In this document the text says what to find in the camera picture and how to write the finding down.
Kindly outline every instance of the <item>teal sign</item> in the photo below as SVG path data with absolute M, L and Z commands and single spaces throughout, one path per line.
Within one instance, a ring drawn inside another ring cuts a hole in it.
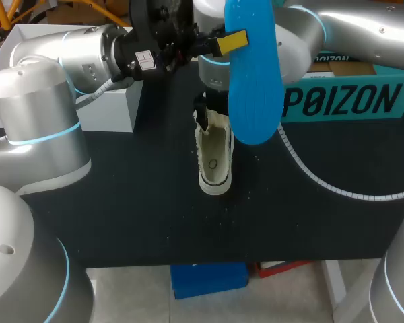
M 401 118 L 404 71 L 374 66 L 377 75 L 302 79 L 285 87 L 282 122 Z

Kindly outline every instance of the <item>floor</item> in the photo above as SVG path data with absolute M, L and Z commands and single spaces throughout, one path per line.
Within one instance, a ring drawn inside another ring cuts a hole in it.
M 168 266 L 89 269 L 96 284 L 93 323 L 332 323 L 319 263 L 247 287 L 177 301 Z

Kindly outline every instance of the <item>white label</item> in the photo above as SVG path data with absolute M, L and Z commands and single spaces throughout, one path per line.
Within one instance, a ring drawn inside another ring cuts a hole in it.
M 308 72 L 302 78 L 303 79 L 320 79 L 324 77 L 334 77 L 334 72 Z
M 156 64 L 154 64 L 153 55 L 149 50 L 144 52 L 136 53 L 137 61 L 139 62 L 139 66 L 141 66 L 142 71 L 147 71 L 148 69 L 155 69 Z

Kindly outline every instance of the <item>white box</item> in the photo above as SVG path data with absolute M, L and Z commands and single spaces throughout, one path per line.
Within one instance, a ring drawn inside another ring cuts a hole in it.
M 17 24 L 0 48 L 0 70 L 9 67 L 10 55 L 13 48 L 23 40 L 89 27 L 90 26 Z M 77 113 L 81 121 L 82 129 L 88 131 L 132 133 L 135 127 L 142 85 L 142 81 L 136 81 L 127 89 L 106 92 L 91 104 L 78 110 Z

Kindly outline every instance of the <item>shoe lining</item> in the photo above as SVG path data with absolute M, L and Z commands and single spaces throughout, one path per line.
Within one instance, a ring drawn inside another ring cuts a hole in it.
M 202 162 L 205 177 L 209 182 L 220 183 L 228 175 L 229 161 L 226 158 L 226 130 L 210 127 L 208 134 L 201 133 Z

